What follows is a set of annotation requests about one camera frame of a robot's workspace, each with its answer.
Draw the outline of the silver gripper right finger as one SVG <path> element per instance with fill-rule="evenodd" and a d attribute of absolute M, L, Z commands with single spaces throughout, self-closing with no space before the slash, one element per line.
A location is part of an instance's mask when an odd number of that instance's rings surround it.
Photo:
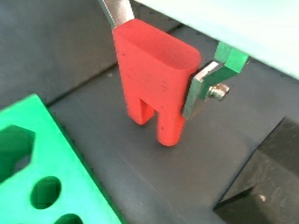
<path fill-rule="evenodd" d="M 196 100 L 207 98 L 221 101 L 229 92 L 223 81 L 236 76 L 248 61 L 248 55 L 231 45 L 219 42 L 213 60 L 211 60 L 191 78 L 181 115 L 185 119 L 192 116 Z"/>

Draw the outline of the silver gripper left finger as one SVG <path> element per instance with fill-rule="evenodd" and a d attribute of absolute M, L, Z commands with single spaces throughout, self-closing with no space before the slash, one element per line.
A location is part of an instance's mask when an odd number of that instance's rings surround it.
<path fill-rule="evenodd" d="M 97 0 L 110 28 L 114 29 L 135 18 L 129 0 Z"/>

